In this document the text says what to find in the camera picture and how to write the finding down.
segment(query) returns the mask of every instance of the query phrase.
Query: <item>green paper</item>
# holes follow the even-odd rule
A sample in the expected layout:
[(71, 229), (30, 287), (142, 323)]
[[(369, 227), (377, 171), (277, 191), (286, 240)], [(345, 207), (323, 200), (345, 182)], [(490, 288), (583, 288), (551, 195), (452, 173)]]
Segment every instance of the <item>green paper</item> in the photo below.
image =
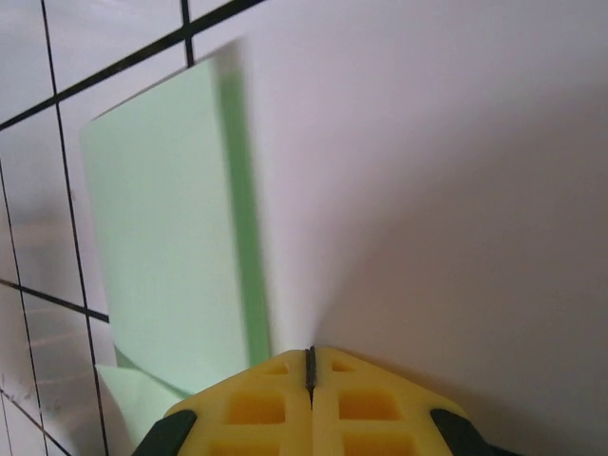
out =
[(185, 398), (140, 370), (97, 366), (97, 372), (121, 411), (134, 446), (168, 409)]
[(188, 393), (270, 355), (242, 81), (217, 59), (82, 135), (116, 347)]

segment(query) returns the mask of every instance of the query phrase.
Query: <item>black grout line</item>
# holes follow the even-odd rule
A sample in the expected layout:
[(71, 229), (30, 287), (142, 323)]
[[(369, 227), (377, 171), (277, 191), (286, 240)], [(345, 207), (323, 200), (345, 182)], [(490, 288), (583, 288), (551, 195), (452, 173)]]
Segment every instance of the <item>black grout line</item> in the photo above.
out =
[(188, 26), (182, 26), (181, 28), (164, 35), (149, 45), (132, 52), (118, 62), (101, 69), (97, 73), (84, 78), (82, 81), (71, 85), (59, 93), (54, 93), (52, 97), (0, 123), (0, 131), (18, 124), (19, 122), (24, 121), (25, 119), (39, 113), (44, 109), (47, 109), (48, 107), (51, 107), (59, 102), (63, 102), (68, 98), (73, 97), (74, 95), (114, 76), (115, 74), (133, 67), (134, 65), (143, 62), (147, 58), (153, 57), (156, 54), (177, 45), (179, 42), (187, 38), (192, 38), (194, 35), (210, 29), (211, 27), (216, 26), (217, 24), (230, 19), (231, 17), (236, 16), (237, 14), (244, 12), (264, 1), (266, 0), (232, 0), (231, 2), (228, 2), (194, 20)]
[(12, 445), (10, 444), (9, 420), (7, 420), (7, 411), (4, 408), (4, 395), (0, 394), (0, 402), (2, 402), (2, 414), (4, 415), (4, 426), (7, 429), (7, 441), (9, 442), (9, 453), (12, 456)]
[(40, 299), (44, 299), (45, 301), (48, 301), (52, 304), (57, 304), (58, 306), (64, 307), (66, 309), (69, 309), (71, 311), (77, 312), (82, 315), (87, 315), (91, 318), (95, 318), (96, 320), (103, 321), (104, 323), (110, 322), (108, 315), (106, 315), (105, 313), (93, 311), (92, 309), (85, 309), (83, 306), (78, 306), (69, 301), (65, 301), (59, 297), (51, 296), (50, 294), (37, 292), (36, 290), (32, 290), (31, 288), (25, 287), (23, 285), (12, 283), (8, 280), (5, 280), (4, 278), (0, 278), (0, 285), (4, 285), (5, 287), (10, 287), (14, 290), (23, 292), (27, 295), (39, 297)]
[[(188, 0), (180, 0), (181, 5), (181, 21), (183, 23), (183, 27), (186, 28), (190, 25), (190, 5), (188, 5)], [(185, 44), (186, 51), (186, 63), (188, 67), (192, 67), (194, 65), (194, 50), (192, 48), (192, 36), (186, 36), (183, 40)]]
[[(7, 197), (7, 189), (4, 185), (4, 173), (2, 170), (2, 160), (0, 159), (0, 181), (2, 182), (2, 194), (4, 196), (4, 204), (7, 210), (7, 222), (9, 223), (10, 248), (12, 249), (12, 257), (15, 262), (15, 273), (17, 274), (17, 283), (21, 287), (21, 273), (19, 272), (19, 263), (17, 262), (17, 251), (15, 249), (15, 239), (12, 234), (12, 222), (10, 220), (9, 199)], [(34, 353), (31, 349), (31, 338), (29, 337), (28, 315), (26, 313), (26, 301), (23, 298), (23, 291), (19, 290), (19, 298), (21, 300), (21, 311), (23, 312), (23, 320), (26, 326), (26, 337), (28, 339), (29, 362), (31, 364), (31, 376), (36, 389), (36, 402), (38, 403), (38, 413), (40, 414), (40, 423), (44, 426), (44, 418), (42, 416), (42, 404), (40, 402), (40, 391), (38, 390), (38, 381), (36, 380), (36, 368), (34, 366)], [(48, 456), (47, 441), (45, 441), (45, 453)]]
[[(47, 7), (45, 0), (40, 0), (42, 6), (43, 19), (45, 23), (45, 35), (47, 38), (47, 53), (48, 53), (48, 66), (50, 68), (50, 80), (53, 86), (53, 96), (57, 97), (57, 82), (55, 80), (55, 67), (53, 64), (53, 55), (50, 48), (50, 34), (48, 32), (48, 18), (47, 18)], [(71, 185), (69, 183), (69, 171), (67, 169), (67, 154), (66, 154), (66, 140), (64, 137), (64, 126), (61, 119), (61, 110), (59, 109), (59, 101), (55, 103), (55, 112), (57, 114), (57, 126), (59, 127), (59, 140), (61, 142), (61, 155), (64, 164), (64, 177), (66, 179), (66, 196), (67, 205), (69, 206), (69, 217), (72, 226), (72, 235), (74, 239), (74, 249), (76, 251), (76, 263), (78, 264), (78, 276), (80, 278), (80, 288), (83, 295), (83, 304), (86, 310), (88, 310), (88, 304), (86, 301), (86, 286), (85, 276), (83, 275), (83, 263), (80, 256), (80, 247), (78, 243), (78, 232), (76, 229), (76, 218), (74, 217), (74, 201), (71, 198)], [(97, 405), (99, 409), (99, 419), (102, 428), (102, 439), (104, 441), (104, 453), (105, 456), (109, 456), (109, 448), (107, 444), (107, 435), (105, 433), (105, 418), (104, 418), (104, 405), (102, 404), (102, 393), (99, 381), (99, 374), (95, 369), (95, 347), (93, 344), (93, 334), (91, 332), (91, 322), (88, 314), (85, 314), (86, 333), (88, 335), (88, 347), (91, 352), (91, 368), (93, 369), (93, 379), (95, 381), (95, 392), (97, 393)]]
[(8, 400), (8, 401), (9, 401), (11, 404), (13, 404), (14, 406), (16, 406), (16, 407), (17, 407), (17, 409), (19, 409), (19, 411), (21, 411), (21, 412), (22, 412), (24, 415), (26, 415), (26, 417), (27, 417), (27, 418), (28, 418), (28, 419), (29, 419), (29, 420), (30, 420), (30, 421), (31, 421), (31, 422), (32, 422), (32, 423), (33, 423), (33, 424), (34, 424), (34, 425), (35, 425), (35, 426), (36, 426), (36, 427), (37, 427), (39, 430), (41, 430), (41, 431), (42, 431), (42, 433), (43, 433), (43, 439), (44, 439), (44, 441), (45, 441), (45, 449), (47, 449), (47, 439), (46, 439), (46, 438), (48, 438), (48, 439), (49, 439), (49, 440), (50, 440), (50, 441), (51, 441), (53, 444), (55, 444), (55, 445), (56, 445), (56, 446), (57, 446), (59, 449), (61, 449), (61, 450), (64, 452), (64, 454), (65, 454), (66, 456), (71, 456), (71, 455), (69, 454), (69, 452), (68, 452), (68, 451), (67, 451), (67, 450), (64, 448), (64, 446), (63, 446), (63, 445), (61, 445), (59, 442), (57, 442), (57, 440), (55, 440), (55, 438), (54, 438), (52, 435), (50, 435), (50, 434), (49, 434), (49, 433), (48, 433), (48, 432), (45, 430), (44, 426), (40, 426), (40, 424), (39, 424), (39, 423), (38, 423), (36, 420), (34, 420), (34, 419), (33, 419), (33, 418), (32, 418), (32, 417), (29, 415), (29, 413), (28, 413), (28, 412), (27, 412), (27, 411), (26, 411), (26, 410), (25, 410), (23, 407), (21, 407), (21, 406), (20, 406), (20, 405), (17, 403), (17, 401), (15, 401), (14, 399), (12, 399), (12, 398), (11, 398), (11, 397), (10, 397), (10, 396), (7, 394), (7, 392), (6, 392), (6, 391), (4, 391), (3, 389), (1, 389), (1, 388), (0, 388), (0, 394), (1, 394), (3, 397), (6, 397), (6, 398), (7, 398), (7, 400)]

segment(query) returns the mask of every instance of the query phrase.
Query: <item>yellow plastic tool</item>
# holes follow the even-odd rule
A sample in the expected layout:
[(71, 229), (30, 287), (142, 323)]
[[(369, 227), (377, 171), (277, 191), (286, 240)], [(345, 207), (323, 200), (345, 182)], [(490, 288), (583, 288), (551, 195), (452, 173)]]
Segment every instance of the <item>yellow plastic tool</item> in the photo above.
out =
[(446, 398), (342, 351), (310, 349), (284, 352), (176, 404), (135, 456), (144, 454), (494, 453)]

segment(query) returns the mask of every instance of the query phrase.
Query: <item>green sticky note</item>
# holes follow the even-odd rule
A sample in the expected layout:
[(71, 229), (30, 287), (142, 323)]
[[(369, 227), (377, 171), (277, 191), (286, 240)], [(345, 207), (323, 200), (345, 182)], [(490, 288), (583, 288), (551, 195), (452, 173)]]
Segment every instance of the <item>green sticky note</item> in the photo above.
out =
[(225, 50), (82, 134), (116, 347), (188, 393), (270, 355), (243, 99)]
[(121, 411), (134, 446), (171, 406), (185, 398), (140, 370), (97, 366), (97, 372)]

